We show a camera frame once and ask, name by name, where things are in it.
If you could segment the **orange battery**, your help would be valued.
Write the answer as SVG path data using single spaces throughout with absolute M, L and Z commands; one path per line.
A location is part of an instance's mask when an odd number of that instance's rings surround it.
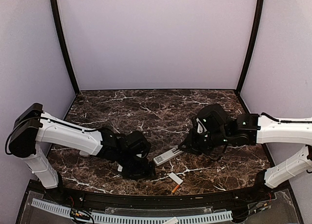
M 178 189 L 179 189 L 180 185 L 176 185 L 175 188 L 171 191 L 172 194 L 174 194 Z

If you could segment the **slim white remote with QR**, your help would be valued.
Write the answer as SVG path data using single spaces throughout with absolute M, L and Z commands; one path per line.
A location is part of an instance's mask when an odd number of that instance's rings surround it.
M 156 164 L 156 166 L 160 166 L 170 161 L 171 159 L 175 158 L 176 156 L 181 155 L 182 153 L 183 151 L 179 150 L 178 148 L 171 148 L 170 150 L 162 153 L 161 155 L 154 157 L 153 161 Z

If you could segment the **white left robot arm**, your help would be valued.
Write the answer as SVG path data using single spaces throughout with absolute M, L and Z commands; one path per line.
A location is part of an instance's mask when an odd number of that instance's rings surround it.
M 40 103 L 32 104 L 14 123 L 5 142 L 5 153 L 21 158 L 57 202 L 69 198 L 61 186 L 61 175 L 50 165 L 38 143 L 53 143 L 79 150 L 122 166 L 123 178 L 140 180 L 156 174 L 148 160 L 151 145 L 139 131 L 125 135 L 107 127 L 91 129 L 60 120 L 43 111 Z

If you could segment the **white remote with buttons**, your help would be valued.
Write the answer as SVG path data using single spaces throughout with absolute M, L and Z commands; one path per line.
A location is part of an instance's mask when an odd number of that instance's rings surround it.
M 122 169 L 123 169 L 123 167 L 121 165 L 119 165 L 118 168 L 117 168 L 118 172 L 121 172 Z

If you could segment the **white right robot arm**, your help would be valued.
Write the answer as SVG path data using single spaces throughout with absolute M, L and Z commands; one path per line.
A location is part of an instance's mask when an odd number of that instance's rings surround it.
M 197 117 L 193 128 L 179 150 L 194 155 L 209 155 L 219 146 L 242 146 L 264 143 L 298 143 L 303 147 L 280 164 L 260 171 L 255 186 L 249 190 L 249 198 L 260 201 L 268 188 L 276 188 L 302 172 L 312 169 L 312 120 L 277 119 L 266 113 L 242 114 L 237 118 L 217 119 L 213 114 Z

